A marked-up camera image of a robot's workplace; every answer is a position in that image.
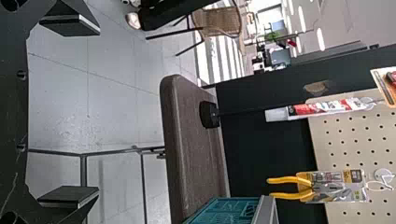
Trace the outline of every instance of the plastic basket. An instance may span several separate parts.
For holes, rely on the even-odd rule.
[[[260,198],[212,199],[183,224],[250,224]]]

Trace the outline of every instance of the black counter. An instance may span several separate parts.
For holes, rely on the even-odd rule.
[[[293,66],[216,86],[231,194],[268,195],[297,191],[296,185],[266,184],[268,177],[316,171],[317,165],[306,119],[267,123],[260,109],[304,103],[314,96],[304,85],[330,80],[335,86],[322,96],[375,88],[370,69],[396,66],[396,45]],[[327,223],[324,206],[276,202],[279,222]]]

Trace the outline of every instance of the yellow handle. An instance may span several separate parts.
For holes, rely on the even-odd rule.
[[[285,176],[280,178],[268,178],[268,184],[286,184],[286,183],[295,183],[301,184],[307,187],[312,187],[311,181],[307,179],[303,179],[297,176]]]
[[[314,192],[311,189],[307,189],[305,191],[302,191],[300,193],[270,193],[270,196],[273,196],[274,198],[278,199],[286,199],[286,200],[301,200],[304,198],[308,198],[314,195]]]

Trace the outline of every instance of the gray table top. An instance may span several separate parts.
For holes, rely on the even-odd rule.
[[[202,101],[216,102],[207,91],[175,75],[161,83],[172,223],[181,223],[214,197],[229,196],[219,129],[205,129],[199,117]]]

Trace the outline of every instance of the wicker chair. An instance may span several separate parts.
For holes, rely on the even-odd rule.
[[[201,36],[201,41],[187,49],[182,50],[176,55],[180,56],[181,54],[203,44],[209,37],[226,35],[230,38],[238,38],[242,34],[242,16],[239,11],[239,7],[234,0],[233,4],[234,6],[232,7],[198,9],[192,12],[191,15],[184,16],[174,24],[174,26],[177,26],[179,23],[187,19],[187,29],[161,35],[148,36],[146,39],[150,40],[169,35],[180,35],[188,32],[198,31]],[[193,28],[190,28],[189,16],[192,18],[192,23],[194,25]]]

